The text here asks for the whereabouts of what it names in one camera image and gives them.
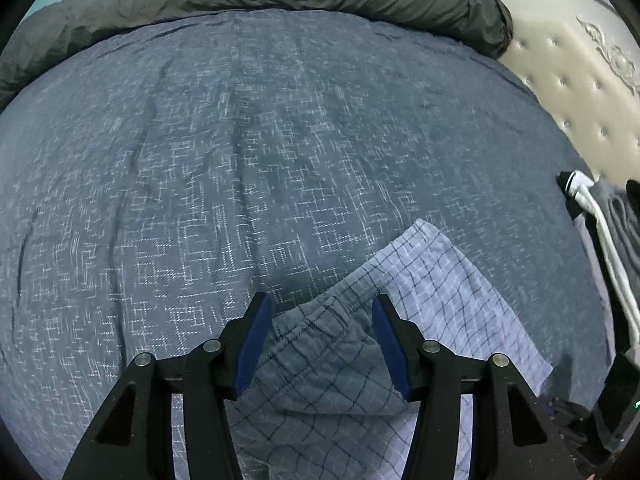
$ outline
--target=black device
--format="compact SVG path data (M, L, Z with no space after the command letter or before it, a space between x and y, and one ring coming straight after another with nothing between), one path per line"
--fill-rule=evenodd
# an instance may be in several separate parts
M420 401L402 480L451 480L460 427L460 395L474 396L470 480L578 480L558 430L503 354L465 358L400 319L385 295L372 304L373 327L394 387ZM182 394L191 480L241 480L224 399L251 383L271 322L258 293L218 339L188 355L139 354L103 402L63 480L173 480L171 394Z

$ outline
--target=headboard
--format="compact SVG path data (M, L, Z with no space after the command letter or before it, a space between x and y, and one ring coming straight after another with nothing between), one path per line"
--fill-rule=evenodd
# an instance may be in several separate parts
M610 3L502 1L514 40L500 62L531 88L596 179L640 180L640 48Z

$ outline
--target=gray comforter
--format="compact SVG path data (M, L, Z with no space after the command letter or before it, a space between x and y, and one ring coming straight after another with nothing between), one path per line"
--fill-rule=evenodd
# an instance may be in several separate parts
M308 301L418 218L513 307L558 393L597 396L602 313L554 183L584 163L464 44L497 56L504 7L331 1L373 10L178 6L191 17L113 36L143 23L80 24L144 0L67 0L0 57L0 416L45 478L135 354L189 351L256 290L280 310ZM394 2L423 24L390 18ZM429 16L454 39L408 28Z

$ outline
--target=checkered fabric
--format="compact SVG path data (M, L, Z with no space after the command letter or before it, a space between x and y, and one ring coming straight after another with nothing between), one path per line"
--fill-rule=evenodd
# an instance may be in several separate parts
M226 410L248 478L400 478L418 403L393 389L370 306L386 293L403 319L455 353L507 354L538 393L551 366L509 305L433 225L416 221L324 294L273 322L252 387ZM468 476L472 401L462 399L456 478Z

